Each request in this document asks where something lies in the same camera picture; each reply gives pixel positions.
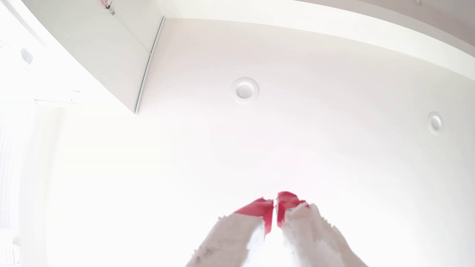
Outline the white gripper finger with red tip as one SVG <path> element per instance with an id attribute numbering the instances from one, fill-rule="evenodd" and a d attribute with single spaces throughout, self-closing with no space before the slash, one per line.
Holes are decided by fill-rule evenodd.
<path id="1" fill-rule="evenodd" d="M 313 203 L 289 191 L 277 194 L 277 226 L 296 267 L 366 267 L 341 231 Z"/>
<path id="2" fill-rule="evenodd" d="M 218 218 L 186 267 L 247 267 L 271 232 L 274 200 L 259 198 Z"/>

